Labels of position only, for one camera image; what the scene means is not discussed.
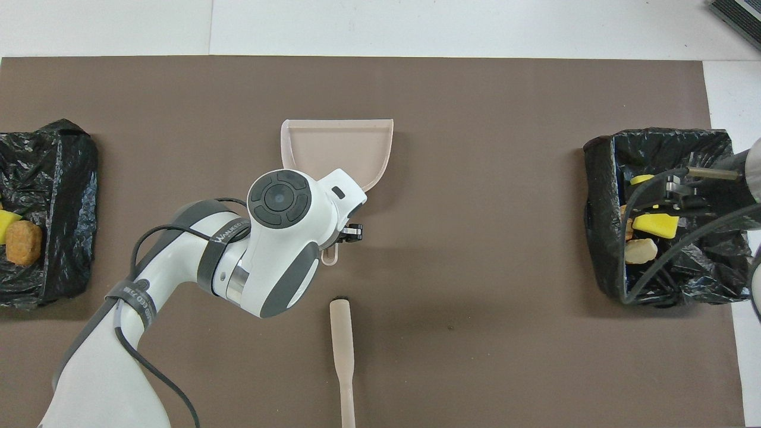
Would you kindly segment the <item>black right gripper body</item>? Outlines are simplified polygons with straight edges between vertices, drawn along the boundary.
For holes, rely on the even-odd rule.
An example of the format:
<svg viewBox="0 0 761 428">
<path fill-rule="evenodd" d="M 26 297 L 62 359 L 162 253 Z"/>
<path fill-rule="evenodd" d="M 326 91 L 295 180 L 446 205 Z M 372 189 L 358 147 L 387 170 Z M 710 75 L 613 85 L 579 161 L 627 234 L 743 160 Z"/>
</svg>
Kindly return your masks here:
<svg viewBox="0 0 761 428">
<path fill-rule="evenodd" d="M 739 210 L 756 204 L 756 157 L 730 156 L 711 168 L 690 167 L 694 193 L 683 200 L 688 210 Z"/>
</svg>

